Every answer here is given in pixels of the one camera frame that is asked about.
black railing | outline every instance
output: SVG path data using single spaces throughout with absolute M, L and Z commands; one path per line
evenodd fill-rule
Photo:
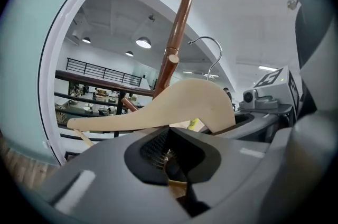
M 95 64 L 78 61 L 75 59 L 67 58 L 66 70 L 71 70 L 81 74 L 86 74 L 96 78 L 115 81 L 118 83 L 130 84 L 138 86 L 141 84 L 141 77 L 134 76 L 133 74 L 127 74 L 120 71 L 116 71 L 109 68 L 97 66 Z

